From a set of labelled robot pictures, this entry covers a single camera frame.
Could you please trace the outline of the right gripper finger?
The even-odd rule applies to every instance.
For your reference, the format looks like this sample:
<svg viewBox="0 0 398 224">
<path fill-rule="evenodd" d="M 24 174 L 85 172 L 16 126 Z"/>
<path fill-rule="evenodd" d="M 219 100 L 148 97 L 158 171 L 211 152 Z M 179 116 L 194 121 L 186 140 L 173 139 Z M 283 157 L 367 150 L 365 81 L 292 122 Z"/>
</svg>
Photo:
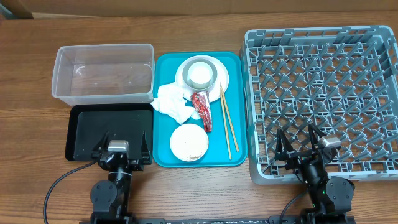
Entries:
<svg viewBox="0 0 398 224">
<path fill-rule="evenodd" d="M 277 146 L 276 146 L 276 153 L 282 153 L 282 152 L 293 152 L 294 149 L 285 136 L 283 130 L 279 128 L 277 130 Z"/>
<path fill-rule="evenodd" d="M 317 151 L 319 149 L 323 149 L 324 146 L 320 144 L 320 139 L 326 134 L 322 132 L 318 127 L 316 127 L 314 124 L 309 124 L 308 125 L 308 133 L 309 133 L 309 138 L 311 142 L 312 149 L 314 151 Z"/>
</svg>

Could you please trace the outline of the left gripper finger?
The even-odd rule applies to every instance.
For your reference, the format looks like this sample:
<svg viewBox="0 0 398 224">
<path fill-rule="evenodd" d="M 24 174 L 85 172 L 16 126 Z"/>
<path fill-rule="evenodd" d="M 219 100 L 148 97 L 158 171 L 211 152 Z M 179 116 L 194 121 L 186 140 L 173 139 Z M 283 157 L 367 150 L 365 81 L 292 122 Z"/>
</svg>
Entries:
<svg viewBox="0 0 398 224">
<path fill-rule="evenodd" d="M 103 149 L 106 149 L 109 144 L 109 132 L 105 132 L 103 137 L 99 140 L 96 146 L 93 148 L 92 153 L 101 153 Z"/>
<path fill-rule="evenodd" d="M 141 156 L 142 156 L 142 159 L 152 159 L 151 151 L 149 150 L 149 148 L 147 146 L 145 131 L 142 134 Z"/>
</svg>

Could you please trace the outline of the small white plate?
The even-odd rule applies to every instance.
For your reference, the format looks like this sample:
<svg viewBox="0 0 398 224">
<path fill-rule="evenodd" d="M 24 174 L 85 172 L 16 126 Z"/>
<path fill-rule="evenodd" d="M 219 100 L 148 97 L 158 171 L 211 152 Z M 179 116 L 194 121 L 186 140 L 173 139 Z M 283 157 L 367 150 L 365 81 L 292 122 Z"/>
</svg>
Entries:
<svg viewBox="0 0 398 224">
<path fill-rule="evenodd" d="M 172 154 L 184 162 L 193 162 L 201 159 L 206 154 L 208 147 L 209 139 L 207 133 L 196 124 L 183 124 L 170 137 Z"/>
</svg>

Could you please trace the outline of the white napkin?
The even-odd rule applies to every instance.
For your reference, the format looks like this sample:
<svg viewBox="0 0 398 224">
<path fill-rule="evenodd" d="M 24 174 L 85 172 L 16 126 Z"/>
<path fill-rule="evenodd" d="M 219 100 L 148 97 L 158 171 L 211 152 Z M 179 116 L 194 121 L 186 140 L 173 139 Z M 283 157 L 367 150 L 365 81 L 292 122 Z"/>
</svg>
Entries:
<svg viewBox="0 0 398 224">
<path fill-rule="evenodd" d="M 175 82 L 162 85 L 158 89 L 157 98 L 154 98 L 150 104 L 156 111 L 170 116 L 180 125 L 189 118 L 201 119 L 194 107 L 186 105 L 187 101 L 183 94 L 183 88 Z"/>
</svg>

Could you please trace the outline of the wooden chopstick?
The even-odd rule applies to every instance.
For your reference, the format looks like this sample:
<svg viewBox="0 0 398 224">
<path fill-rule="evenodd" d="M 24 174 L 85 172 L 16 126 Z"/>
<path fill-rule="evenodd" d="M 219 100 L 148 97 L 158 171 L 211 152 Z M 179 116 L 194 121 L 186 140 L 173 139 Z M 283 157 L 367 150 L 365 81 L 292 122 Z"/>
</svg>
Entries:
<svg viewBox="0 0 398 224">
<path fill-rule="evenodd" d="M 224 124 L 224 133 L 226 136 L 226 145 L 227 145 L 227 149 L 228 149 L 228 157 L 229 160 L 232 159 L 232 155 L 231 155 L 231 146 L 230 146 L 230 142 L 229 142 L 229 133 L 228 133 L 228 127 L 227 127 L 227 115 L 226 115 L 226 101 L 224 98 L 224 91 L 222 86 L 220 86 L 220 100 L 221 100 L 221 109 L 222 109 L 222 115 L 223 115 L 223 124 Z"/>
<path fill-rule="evenodd" d="M 236 135 L 235 135 L 235 132 L 234 132 L 233 122 L 232 122 L 232 119 L 231 119 L 231 116 L 230 116 L 230 113 L 229 113 L 229 108 L 228 108 L 227 102 L 226 102 L 226 115 L 227 115 L 227 119 L 226 119 L 227 127 L 231 131 L 233 142 L 234 142 L 234 146 L 236 148 L 236 152 L 239 152 L 239 146 L 238 146 L 238 142 L 236 140 Z"/>
</svg>

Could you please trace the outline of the red foil snack wrapper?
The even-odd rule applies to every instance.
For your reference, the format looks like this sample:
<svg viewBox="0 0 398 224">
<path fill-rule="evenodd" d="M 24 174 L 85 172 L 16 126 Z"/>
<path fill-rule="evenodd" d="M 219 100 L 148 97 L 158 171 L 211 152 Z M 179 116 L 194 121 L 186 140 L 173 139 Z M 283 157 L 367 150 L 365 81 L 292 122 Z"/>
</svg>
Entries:
<svg viewBox="0 0 398 224">
<path fill-rule="evenodd" d="M 195 111 L 199 114 L 203 121 L 204 130 L 206 132 L 211 132 L 213 129 L 213 123 L 207 92 L 200 91 L 192 94 L 191 102 L 195 108 Z"/>
</svg>

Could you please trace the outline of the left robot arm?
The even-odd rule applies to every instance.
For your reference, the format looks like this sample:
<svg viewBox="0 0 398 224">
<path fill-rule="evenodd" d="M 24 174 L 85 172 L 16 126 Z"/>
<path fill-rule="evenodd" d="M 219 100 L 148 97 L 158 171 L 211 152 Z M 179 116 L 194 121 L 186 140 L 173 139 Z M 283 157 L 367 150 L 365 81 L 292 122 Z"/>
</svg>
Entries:
<svg viewBox="0 0 398 224">
<path fill-rule="evenodd" d="M 91 158 L 108 172 L 108 179 L 101 180 L 92 187 L 90 199 L 93 213 L 90 223 L 139 223 L 137 218 L 128 212 L 131 192 L 132 173 L 143 171 L 145 165 L 152 164 L 152 153 L 147 146 L 146 133 L 134 151 L 140 156 L 130 153 L 127 140 L 110 140 L 105 132 L 102 139 L 93 148 Z"/>
</svg>

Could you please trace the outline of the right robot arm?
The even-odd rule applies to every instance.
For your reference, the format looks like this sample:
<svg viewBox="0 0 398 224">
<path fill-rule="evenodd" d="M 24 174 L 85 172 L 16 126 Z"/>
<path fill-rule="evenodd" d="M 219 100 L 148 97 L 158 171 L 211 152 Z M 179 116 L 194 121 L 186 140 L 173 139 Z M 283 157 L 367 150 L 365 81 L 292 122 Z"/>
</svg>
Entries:
<svg viewBox="0 0 398 224">
<path fill-rule="evenodd" d="M 293 198 L 279 216 L 279 223 L 354 223 L 348 217 L 354 196 L 354 183 L 342 177 L 329 177 L 326 164 L 331 162 L 341 148 L 336 136 L 327 135 L 313 124 L 308 125 L 311 149 L 296 151 L 282 129 L 277 130 L 274 159 L 284 161 L 287 170 L 297 170 L 296 177 L 306 190 Z M 303 209 L 300 215 L 286 218 L 287 209 L 298 199 L 309 195 L 312 208 Z"/>
</svg>

